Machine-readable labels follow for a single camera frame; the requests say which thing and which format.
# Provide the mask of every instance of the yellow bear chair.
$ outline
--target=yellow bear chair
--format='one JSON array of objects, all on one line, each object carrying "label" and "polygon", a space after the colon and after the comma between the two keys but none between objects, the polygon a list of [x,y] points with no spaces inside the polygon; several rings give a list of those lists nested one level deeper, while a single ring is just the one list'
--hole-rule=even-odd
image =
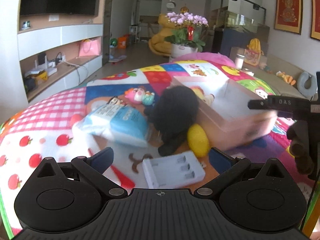
[{"label": "yellow bear chair", "polygon": [[171,30],[178,29],[179,27],[175,26],[175,23],[168,22],[168,18],[164,14],[159,15],[158,23],[162,26],[162,29],[149,40],[149,48],[154,54],[169,57],[171,54],[171,43],[164,41],[164,38],[171,36]]}]

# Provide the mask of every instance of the blue tissue package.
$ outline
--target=blue tissue package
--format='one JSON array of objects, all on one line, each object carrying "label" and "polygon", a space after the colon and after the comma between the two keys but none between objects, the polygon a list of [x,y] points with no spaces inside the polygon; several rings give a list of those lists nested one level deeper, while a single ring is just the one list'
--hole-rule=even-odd
[{"label": "blue tissue package", "polygon": [[138,147],[147,147],[151,135],[146,118],[130,106],[100,106],[85,117],[80,127],[86,133]]}]

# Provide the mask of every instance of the red and gold artwork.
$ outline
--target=red and gold artwork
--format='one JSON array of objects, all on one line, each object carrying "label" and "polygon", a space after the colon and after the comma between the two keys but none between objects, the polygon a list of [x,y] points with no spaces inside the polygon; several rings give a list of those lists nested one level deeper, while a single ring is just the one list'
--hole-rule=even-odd
[{"label": "red and gold artwork", "polygon": [[311,38],[320,40],[320,0],[312,0]]},{"label": "red and gold artwork", "polygon": [[302,0],[277,0],[275,29],[301,34]]}]

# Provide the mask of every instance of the black plush toy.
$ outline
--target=black plush toy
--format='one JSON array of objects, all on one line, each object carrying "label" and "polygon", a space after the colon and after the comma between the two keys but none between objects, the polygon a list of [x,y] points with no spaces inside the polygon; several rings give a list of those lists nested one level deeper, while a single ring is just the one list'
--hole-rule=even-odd
[{"label": "black plush toy", "polygon": [[163,145],[158,148],[161,156],[173,154],[187,139],[187,132],[196,121],[199,102],[188,87],[175,86],[164,90],[153,108],[144,114],[155,129],[161,133]]}]

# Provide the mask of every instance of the red ribbon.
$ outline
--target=red ribbon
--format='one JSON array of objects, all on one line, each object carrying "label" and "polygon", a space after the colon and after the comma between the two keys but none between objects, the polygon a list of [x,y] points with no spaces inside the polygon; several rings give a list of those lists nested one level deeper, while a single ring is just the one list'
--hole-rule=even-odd
[{"label": "red ribbon", "polygon": [[187,27],[187,32],[188,32],[188,41],[192,41],[193,40],[193,32],[194,32],[194,27],[192,26],[188,26]]}]

